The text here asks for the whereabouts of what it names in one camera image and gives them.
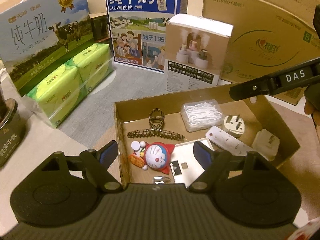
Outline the person's right hand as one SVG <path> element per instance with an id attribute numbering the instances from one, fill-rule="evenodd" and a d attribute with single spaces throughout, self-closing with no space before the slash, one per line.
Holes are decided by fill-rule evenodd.
<path id="1" fill-rule="evenodd" d="M 320 88 L 319 83 L 310 85 L 304 92 L 305 106 L 304 112 L 311 115 L 313 121 L 319 126 L 319 102 L 320 102 Z"/>

